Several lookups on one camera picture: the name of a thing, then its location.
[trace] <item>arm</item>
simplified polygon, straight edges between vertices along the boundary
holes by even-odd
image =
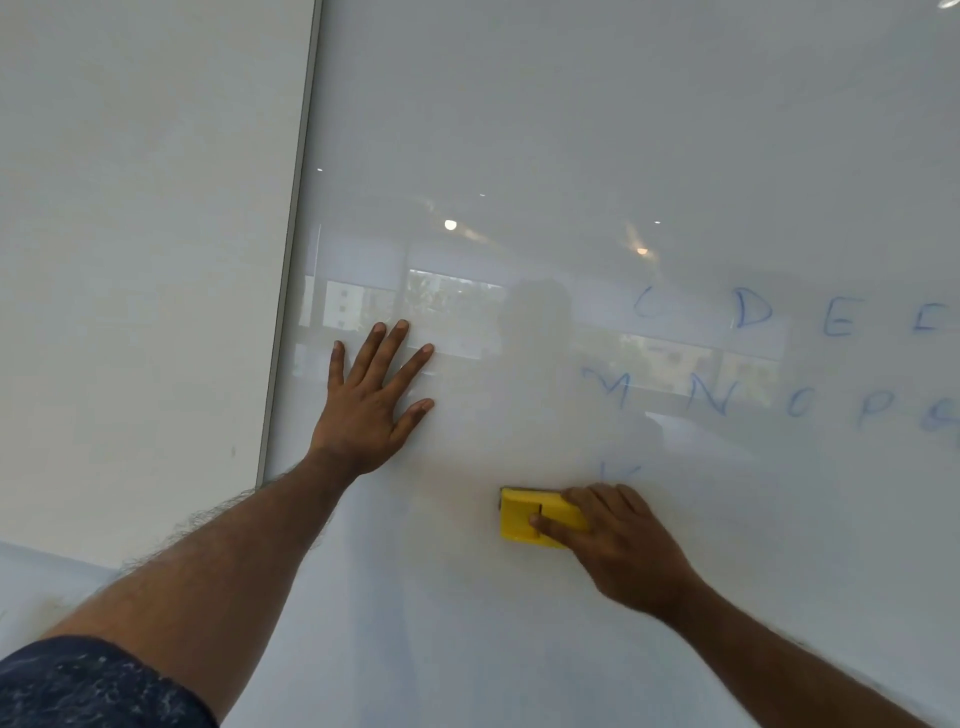
[[[568,546],[601,593],[683,637],[764,728],[917,728],[899,706],[771,632],[712,590],[636,491],[573,488],[589,533],[542,516],[531,524]]]
[[[330,361],[326,407],[292,471],[96,594],[45,637],[87,635],[127,650],[198,695],[223,720],[273,634],[300,562],[347,486],[406,442],[432,400],[394,408],[433,353],[427,345],[384,386],[408,325],[377,324],[344,382]]]

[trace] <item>hand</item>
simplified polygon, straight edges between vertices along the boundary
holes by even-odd
[[[344,345],[340,341],[333,345],[326,406],[314,428],[310,452],[332,456],[351,478],[375,471],[393,457],[433,407],[433,400],[420,400],[394,422],[396,403],[434,351],[432,344],[424,346],[384,385],[409,328],[408,322],[399,321],[384,339],[387,327],[375,324],[346,381]]]
[[[589,532],[538,515],[530,524],[573,551],[601,594],[669,621],[702,582],[646,501],[626,485],[603,483],[563,495],[583,512]]]

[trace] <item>wrist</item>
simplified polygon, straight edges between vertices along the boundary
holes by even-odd
[[[300,461],[311,479],[316,479],[340,491],[345,491],[357,479],[357,469],[349,460],[325,448],[311,448]]]
[[[713,589],[703,579],[690,578],[681,585],[671,609],[660,616],[660,621],[682,636],[690,625],[704,618],[712,595]]]

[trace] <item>right hand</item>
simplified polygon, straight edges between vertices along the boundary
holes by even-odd
[[[604,483],[563,496],[583,512],[589,532],[538,515],[530,524],[573,551],[601,594],[670,621],[702,581],[646,501],[629,486]]]

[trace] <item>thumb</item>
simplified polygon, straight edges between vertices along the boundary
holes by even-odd
[[[586,533],[575,531],[568,525],[563,525],[553,519],[548,519],[539,513],[535,513],[530,517],[530,525],[532,525],[538,533],[553,539],[558,544],[563,544],[574,553],[586,542]]]

